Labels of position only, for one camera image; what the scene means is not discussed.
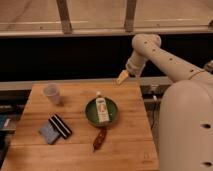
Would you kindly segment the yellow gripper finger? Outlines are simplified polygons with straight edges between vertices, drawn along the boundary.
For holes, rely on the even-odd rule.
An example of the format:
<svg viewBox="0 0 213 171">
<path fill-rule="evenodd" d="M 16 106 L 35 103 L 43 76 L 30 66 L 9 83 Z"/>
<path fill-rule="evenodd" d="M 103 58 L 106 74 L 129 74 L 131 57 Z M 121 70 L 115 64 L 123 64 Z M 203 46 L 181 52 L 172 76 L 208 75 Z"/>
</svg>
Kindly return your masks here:
<svg viewBox="0 0 213 171">
<path fill-rule="evenodd" d="M 127 78 L 129 77 L 129 72 L 127 70 L 123 70 L 119 77 L 116 80 L 116 83 L 118 85 L 121 85 Z"/>
</svg>

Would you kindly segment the beige gripper wrist body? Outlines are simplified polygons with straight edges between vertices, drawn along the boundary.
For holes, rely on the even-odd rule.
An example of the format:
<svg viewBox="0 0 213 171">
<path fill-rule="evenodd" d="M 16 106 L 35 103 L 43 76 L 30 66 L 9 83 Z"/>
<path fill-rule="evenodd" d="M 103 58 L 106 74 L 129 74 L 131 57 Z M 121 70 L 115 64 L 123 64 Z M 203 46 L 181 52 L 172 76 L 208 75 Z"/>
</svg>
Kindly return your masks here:
<svg viewBox="0 0 213 171">
<path fill-rule="evenodd" d="M 140 76 L 145 65 L 147 59 L 137 52 L 133 52 L 130 58 L 126 63 L 126 70 L 134 76 Z"/>
</svg>

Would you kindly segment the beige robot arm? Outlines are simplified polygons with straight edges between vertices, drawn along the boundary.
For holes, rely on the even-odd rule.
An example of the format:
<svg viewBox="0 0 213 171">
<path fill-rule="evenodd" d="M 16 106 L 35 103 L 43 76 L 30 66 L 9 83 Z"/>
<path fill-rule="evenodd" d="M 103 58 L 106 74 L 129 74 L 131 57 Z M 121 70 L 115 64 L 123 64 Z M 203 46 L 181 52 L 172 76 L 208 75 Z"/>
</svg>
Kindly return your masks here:
<svg viewBox="0 0 213 171">
<path fill-rule="evenodd" d="M 172 81 L 159 117 L 159 171 L 213 171 L 213 75 L 161 48 L 157 34 L 137 34 L 117 78 L 139 76 L 150 61 Z"/>
</svg>

